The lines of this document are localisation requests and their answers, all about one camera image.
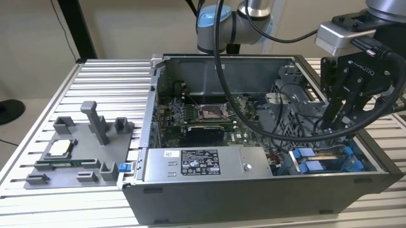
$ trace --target slotted aluminum surface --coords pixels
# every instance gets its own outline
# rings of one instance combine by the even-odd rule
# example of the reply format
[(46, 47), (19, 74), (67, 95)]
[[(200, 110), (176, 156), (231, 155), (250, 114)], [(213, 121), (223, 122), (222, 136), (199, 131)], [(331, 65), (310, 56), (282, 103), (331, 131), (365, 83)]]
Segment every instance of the slotted aluminum surface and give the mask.
[[(307, 60), (319, 73), (319, 59)], [(1, 170), (0, 226), (14, 227), (128, 227), (138, 226), (124, 195), (116, 187), (26, 190), (22, 179), (44, 151), (54, 134), (52, 121), (79, 112), (84, 100), (95, 100), (107, 120), (119, 116), (135, 122), (128, 160), (138, 156), (143, 112), (150, 88), (150, 61), (90, 60), (75, 67), (32, 130)], [(387, 155), (406, 173), (406, 123), (398, 115), (381, 118), (367, 127)], [(406, 227), (406, 178), (383, 193), (363, 196), (338, 215), (281, 218), (245, 222), (198, 224), (183, 228)]]

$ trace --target blue latch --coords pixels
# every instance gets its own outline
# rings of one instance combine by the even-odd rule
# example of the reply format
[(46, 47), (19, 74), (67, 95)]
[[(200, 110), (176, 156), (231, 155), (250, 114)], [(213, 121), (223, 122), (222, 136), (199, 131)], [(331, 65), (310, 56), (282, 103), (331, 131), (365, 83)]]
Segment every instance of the blue latch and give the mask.
[(132, 164), (131, 163), (122, 163), (119, 165), (119, 172), (131, 172)]

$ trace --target power supply label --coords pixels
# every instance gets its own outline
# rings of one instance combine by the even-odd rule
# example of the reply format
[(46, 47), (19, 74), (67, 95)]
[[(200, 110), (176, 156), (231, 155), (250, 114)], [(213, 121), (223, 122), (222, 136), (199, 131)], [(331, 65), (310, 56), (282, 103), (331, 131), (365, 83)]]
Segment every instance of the power supply label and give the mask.
[(180, 156), (180, 173), (184, 176), (221, 174), (221, 160), (217, 150), (182, 151)]

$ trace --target wire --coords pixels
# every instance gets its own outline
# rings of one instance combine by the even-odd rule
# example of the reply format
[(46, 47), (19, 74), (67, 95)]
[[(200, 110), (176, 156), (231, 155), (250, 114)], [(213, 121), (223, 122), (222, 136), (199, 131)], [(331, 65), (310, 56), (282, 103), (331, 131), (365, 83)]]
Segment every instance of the wire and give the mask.
[[(277, 118), (277, 122), (275, 122), (275, 127), (274, 127), (274, 130), (273, 130), (273, 133), (277, 132), (278, 127), (279, 127), (279, 125), (281, 125), (282, 114), (283, 114), (283, 100), (282, 100), (282, 96), (281, 96), (281, 94), (279, 94), (279, 113), (278, 113), (278, 118)], [(275, 139), (273, 139), (273, 138), (271, 138), (271, 143), (273, 143), (274, 147), (275, 147), (279, 151), (287, 153), (287, 151), (275, 143)]]
[(270, 39), (270, 40), (273, 40), (273, 41), (275, 41), (275, 42), (278, 42), (278, 43), (291, 44), (291, 43), (295, 43), (295, 42), (298, 42), (298, 41), (301, 41), (301, 40), (303, 40), (303, 39), (311, 37), (314, 34), (318, 33), (318, 30), (314, 30), (314, 31), (311, 31), (310, 33), (307, 33), (306, 35), (298, 37), (297, 39), (278, 39), (278, 38), (270, 36), (267, 33), (265, 33), (265, 32), (259, 29), (259, 27), (257, 27), (257, 25), (254, 24), (253, 18), (251, 18), (250, 13), (249, 13), (249, 0), (245, 0), (245, 9), (246, 9), (246, 16), (247, 16), (247, 19), (249, 19), (249, 22), (250, 22), (253, 28), (257, 30), (257, 32), (258, 32), (262, 36), (265, 36), (267, 39)]
[(196, 27), (196, 33), (198, 33), (198, 23), (199, 23), (200, 10), (202, 10), (204, 2), (206, 2), (206, 0), (199, 0), (199, 2), (198, 2), (196, 25), (195, 25), (195, 27)]
[(195, 17), (198, 16), (198, 11), (196, 11), (196, 8), (195, 8), (195, 5), (192, 4), (192, 1), (191, 0), (184, 0), (187, 2), (187, 4), (190, 5), (190, 9), (195, 15)]
[(58, 18), (58, 22), (59, 22), (59, 24), (60, 24), (60, 26), (62, 26), (62, 28), (63, 28), (64, 39), (66, 39), (66, 42), (67, 42), (67, 44), (68, 44), (68, 47), (70, 47), (70, 50), (71, 50), (71, 53), (72, 53), (72, 56), (74, 56), (74, 61), (76, 62), (76, 59), (78, 59), (78, 58), (76, 58), (76, 55), (75, 55), (74, 50), (72, 50), (72, 47), (71, 47), (71, 43), (70, 43), (70, 40), (68, 40), (68, 35), (67, 35), (67, 33), (66, 33), (64, 26), (63, 26), (62, 20), (60, 20), (60, 18), (59, 18), (59, 15), (58, 15), (58, 12), (56, 12), (56, 9), (55, 9), (54, 1), (50, 0), (50, 2), (51, 2), (52, 9), (54, 9), (54, 12), (55, 12), (55, 15), (56, 15), (56, 18)]
[(370, 125), (385, 113), (387, 110), (391, 110), (391, 106), (394, 105), (398, 97), (401, 94), (403, 94), (403, 88), (406, 85), (406, 62), (403, 58), (394, 52), (387, 52), (381, 57), (383, 60), (389, 60), (389, 62), (394, 63), (394, 66), (398, 66), (398, 82), (395, 84), (395, 88), (393, 90), (391, 95), (389, 96), (386, 102), (379, 106), (379, 108), (365, 118), (361, 122), (358, 122), (355, 125), (349, 126), (346, 129), (338, 130), (337, 132), (325, 134), (325, 135), (317, 135), (317, 136), (306, 136), (306, 137), (291, 137), (285, 136), (279, 134), (274, 134), (271, 132), (267, 132), (262, 129), (259, 129), (247, 119), (247, 117), (243, 115), (243, 113), (239, 110), (239, 107), (237, 106), (233, 98), (233, 94), (227, 85), (227, 81), (225, 78), (225, 72), (222, 68), (222, 60), (221, 60), (221, 53), (219, 53), (219, 26), (221, 26), (221, 12), (223, 8), (225, 0), (218, 0), (217, 3), (217, 11), (215, 11), (215, 24), (214, 24), (214, 59), (215, 59), (215, 69), (218, 74), (218, 79), (221, 81), (221, 85), (225, 91), (226, 98), (229, 100), (230, 106), (233, 108), (234, 113), (239, 117), (241, 121), (246, 124), (246, 126), (255, 131), (257, 133), (262, 134), (263, 136), (275, 138), (277, 140), (282, 141), (291, 141), (297, 143), (313, 143), (319, 142), (323, 140), (330, 140), (342, 136), (346, 136), (357, 131), (359, 131), (362, 128), (365, 128), (367, 125)]
[(10, 141), (6, 141), (6, 140), (3, 140), (3, 139), (0, 139), (0, 142), (4, 142), (4, 143), (7, 143), (7, 144), (10, 144), (10, 145), (14, 145), (14, 146), (19, 146), (19, 144), (15, 144), (15, 143), (12, 143), (12, 142), (10, 142)]
[(313, 125), (313, 134), (317, 134), (318, 124), (323, 119), (319, 119), (315, 121), (315, 124)]

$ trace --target robotic arm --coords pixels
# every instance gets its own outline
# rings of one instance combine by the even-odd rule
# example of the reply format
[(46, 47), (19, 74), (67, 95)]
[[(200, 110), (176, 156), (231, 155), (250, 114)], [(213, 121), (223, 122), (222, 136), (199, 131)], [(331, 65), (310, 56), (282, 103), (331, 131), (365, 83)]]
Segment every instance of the robotic arm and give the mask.
[[(271, 5), (273, 0), (247, 0), (253, 22), (267, 33), (271, 31)], [(198, 15), (198, 50), (206, 54), (214, 53), (215, 10), (215, 5), (209, 6)], [(245, 2), (239, 4), (237, 11), (223, 6), (219, 38), (221, 52), (226, 51), (227, 44), (255, 44), (263, 40), (247, 20)]]
[[(403, 95), (406, 85), (405, 48), (401, 44), (406, 27), (406, 23), (403, 23), (405, 5), (402, 0), (367, 0), (367, 10), (334, 17), (330, 22), (322, 23), (318, 29), (317, 44), (333, 55), (346, 55), (338, 59), (322, 59), (322, 88), (327, 95), (329, 107), (321, 119), (321, 128), (330, 130), (322, 135), (290, 137), (263, 131), (250, 123), (233, 102), (219, 53), (225, 50), (226, 44), (235, 40), (242, 44), (258, 41), (253, 29), (282, 43), (301, 41), (315, 34), (311, 32), (294, 40), (281, 40), (262, 32), (258, 27), (265, 27), (265, 20), (262, 17), (251, 15), (249, 7), (250, 3), (255, 6), (262, 5), (258, 4), (259, 2), (263, 1), (246, 0), (243, 5), (246, 14), (243, 14), (241, 10), (231, 13), (230, 7), (223, 8), (223, 0), (218, 0), (217, 7), (209, 8), (207, 14), (199, 15), (198, 23), (199, 50), (214, 54), (225, 95), (237, 116), (251, 130), (282, 141), (317, 142), (351, 135), (382, 115), (399, 110), (395, 102)], [(200, 23), (203, 15), (209, 19), (204, 30)], [(373, 110), (363, 110), (367, 101), (378, 94), (381, 97), (377, 99)]]
[[(319, 25), (315, 43), (338, 57), (322, 58), (321, 63), (321, 86), (330, 103), (322, 129), (342, 129), (366, 118), (387, 102), (399, 77), (405, 77), (391, 62), (377, 57), (378, 51), (362, 50), (359, 45), (386, 46), (385, 51), (391, 49), (406, 58), (406, 2), (367, 0), (366, 4), (367, 9)], [(377, 95), (375, 106), (366, 111), (365, 106)], [(394, 103), (385, 114), (403, 109), (405, 104)]]

